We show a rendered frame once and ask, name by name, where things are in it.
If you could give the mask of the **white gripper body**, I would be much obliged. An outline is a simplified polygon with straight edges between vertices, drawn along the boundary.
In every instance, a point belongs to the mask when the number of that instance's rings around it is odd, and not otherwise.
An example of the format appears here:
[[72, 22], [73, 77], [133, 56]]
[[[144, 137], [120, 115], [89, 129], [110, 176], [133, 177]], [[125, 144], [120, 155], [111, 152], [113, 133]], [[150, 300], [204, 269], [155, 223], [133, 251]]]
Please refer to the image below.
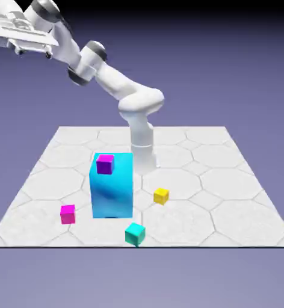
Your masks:
[[0, 47], [16, 49], [51, 49], [58, 42], [49, 33], [35, 30], [25, 19], [0, 14]]

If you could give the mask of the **small teal cube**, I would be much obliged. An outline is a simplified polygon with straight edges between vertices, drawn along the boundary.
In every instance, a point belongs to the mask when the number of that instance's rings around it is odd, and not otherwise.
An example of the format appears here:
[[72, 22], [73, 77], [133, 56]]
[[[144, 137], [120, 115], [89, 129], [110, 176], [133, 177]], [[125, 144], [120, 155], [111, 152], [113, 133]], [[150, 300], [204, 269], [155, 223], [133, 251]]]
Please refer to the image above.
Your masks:
[[146, 228], [137, 223], [131, 223], [125, 230], [125, 241], [138, 247], [145, 239]]

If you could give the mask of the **small yellow cube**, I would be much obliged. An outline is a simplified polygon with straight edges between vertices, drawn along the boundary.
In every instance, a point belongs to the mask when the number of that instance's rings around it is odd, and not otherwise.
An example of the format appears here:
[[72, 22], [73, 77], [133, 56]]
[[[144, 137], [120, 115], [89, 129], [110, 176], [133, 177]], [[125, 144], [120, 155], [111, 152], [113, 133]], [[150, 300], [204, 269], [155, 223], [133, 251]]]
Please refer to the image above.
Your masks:
[[164, 205], [169, 198], [169, 190], [165, 188], [157, 188], [153, 193], [153, 201], [160, 205]]

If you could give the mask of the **small purple cube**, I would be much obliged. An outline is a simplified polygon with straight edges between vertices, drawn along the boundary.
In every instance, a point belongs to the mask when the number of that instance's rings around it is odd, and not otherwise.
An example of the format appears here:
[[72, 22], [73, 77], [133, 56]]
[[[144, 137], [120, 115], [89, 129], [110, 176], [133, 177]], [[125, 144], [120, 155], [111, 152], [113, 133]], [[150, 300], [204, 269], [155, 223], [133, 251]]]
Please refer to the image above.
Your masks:
[[100, 154], [96, 160], [97, 174], [111, 175], [114, 171], [114, 155]]

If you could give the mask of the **large cyan box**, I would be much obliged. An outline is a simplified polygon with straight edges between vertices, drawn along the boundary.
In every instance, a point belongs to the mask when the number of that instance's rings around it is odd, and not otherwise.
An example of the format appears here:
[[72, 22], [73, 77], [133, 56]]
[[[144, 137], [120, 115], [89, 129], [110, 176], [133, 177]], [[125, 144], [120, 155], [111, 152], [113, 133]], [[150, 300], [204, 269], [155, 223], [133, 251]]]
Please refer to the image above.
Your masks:
[[[103, 164], [99, 157], [112, 155]], [[112, 171], [101, 173], [103, 165]], [[131, 152], [96, 152], [89, 171], [93, 218], [132, 218], [133, 154]]]

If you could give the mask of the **small magenta cube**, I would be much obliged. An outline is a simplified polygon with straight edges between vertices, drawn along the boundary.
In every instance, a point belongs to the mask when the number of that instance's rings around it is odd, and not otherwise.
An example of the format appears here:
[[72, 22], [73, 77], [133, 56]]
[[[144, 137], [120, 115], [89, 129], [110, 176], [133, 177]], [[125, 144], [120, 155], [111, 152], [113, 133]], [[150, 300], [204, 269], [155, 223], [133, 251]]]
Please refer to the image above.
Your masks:
[[60, 218], [62, 224], [74, 224], [75, 205], [62, 205], [60, 209]]

